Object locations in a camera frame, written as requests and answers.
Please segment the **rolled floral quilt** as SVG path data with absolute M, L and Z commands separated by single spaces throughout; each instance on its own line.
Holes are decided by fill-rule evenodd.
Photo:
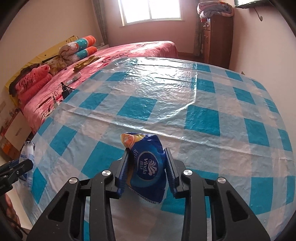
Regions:
M 95 43 L 96 39 L 92 35 L 82 37 L 62 46 L 59 50 L 59 56 L 64 59 L 67 65 L 74 64 L 97 52 Z

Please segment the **black charger adapter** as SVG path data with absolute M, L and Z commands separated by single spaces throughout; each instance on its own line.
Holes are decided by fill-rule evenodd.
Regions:
M 62 86 L 62 97 L 65 100 L 67 96 L 69 96 L 69 94 L 72 92 L 72 88 L 65 85 L 63 82 L 61 82 L 61 86 Z

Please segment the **blue checked plastic tablecloth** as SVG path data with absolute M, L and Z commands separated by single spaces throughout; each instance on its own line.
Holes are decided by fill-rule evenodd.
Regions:
M 33 186 L 16 190 L 35 223 L 71 178 L 119 159 L 122 133 L 152 133 L 201 177 L 225 177 L 272 240 L 295 212 L 290 137 L 264 86 L 196 62 L 122 58 L 92 72 L 33 138 Z

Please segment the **olive crumpled cloth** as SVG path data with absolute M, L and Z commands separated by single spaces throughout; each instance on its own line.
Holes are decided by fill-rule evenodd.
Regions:
M 84 60 L 84 61 L 80 61 L 78 62 L 74 68 L 73 68 L 73 72 L 74 73 L 77 73 L 79 71 L 81 71 L 83 68 L 85 68 L 86 66 L 92 64 L 93 62 L 99 60 L 101 57 L 98 57 L 98 56 L 90 56 L 87 60 Z

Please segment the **grey curtain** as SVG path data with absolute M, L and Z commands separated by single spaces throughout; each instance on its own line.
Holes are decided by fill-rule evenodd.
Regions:
M 102 35 L 104 44 L 108 45 L 108 35 L 107 35 L 107 20 L 104 0 L 92 0 L 96 19 L 99 25 L 99 29 Z

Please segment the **brown wooden cabinet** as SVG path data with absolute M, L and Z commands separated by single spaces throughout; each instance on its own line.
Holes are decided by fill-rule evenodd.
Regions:
M 203 61 L 229 68 L 233 43 L 233 17 L 213 15 L 202 24 Z

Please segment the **pink folded pillows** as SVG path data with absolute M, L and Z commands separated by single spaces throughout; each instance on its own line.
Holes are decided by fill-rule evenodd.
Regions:
M 50 80 L 50 66 L 45 64 L 33 68 L 15 85 L 19 106 L 24 107 Z

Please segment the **pink bedspread bed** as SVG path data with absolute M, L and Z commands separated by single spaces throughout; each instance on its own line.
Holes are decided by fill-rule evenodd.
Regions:
M 125 57 L 177 58 L 178 51 L 175 43 L 171 41 L 153 41 L 110 47 L 97 51 L 94 53 L 94 56 L 98 56 L 99 59 L 80 70 L 81 77 L 72 83 L 70 87 L 77 88 L 86 79 L 90 78 L 91 75 L 116 59 Z M 52 111 L 53 100 L 60 101 L 62 99 L 61 82 L 65 83 L 75 76 L 74 66 L 75 64 L 72 64 L 53 76 L 22 108 L 23 116 L 28 121 L 33 133 L 38 131 L 49 112 Z

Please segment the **wall mounted television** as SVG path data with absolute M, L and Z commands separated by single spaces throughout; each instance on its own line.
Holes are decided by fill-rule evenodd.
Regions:
M 269 0 L 234 0 L 236 8 L 249 9 L 257 6 L 268 6 Z

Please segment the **white small packet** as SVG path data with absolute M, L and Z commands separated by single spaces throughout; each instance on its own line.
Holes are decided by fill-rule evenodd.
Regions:
M 78 79 L 82 77 L 82 74 L 78 72 L 76 75 L 74 75 L 70 80 L 67 80 L 64 82 L 65 85 L 71 85 L 72 83 L 76 82 Z

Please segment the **folded blanket on cabinet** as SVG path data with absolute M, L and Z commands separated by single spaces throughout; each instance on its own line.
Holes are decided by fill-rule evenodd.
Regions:
M 201 19 L 209 19 L 214 15 L 232 17 L 234 9 L 232 5 L 223 1 L 205 1 L 198 4 L 197 13 Z

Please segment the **window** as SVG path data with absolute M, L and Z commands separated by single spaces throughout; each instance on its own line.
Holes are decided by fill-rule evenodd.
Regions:
M 179 21 L 182 19 L 180 1 L 118 1 L 124 26 L 153 22 Z

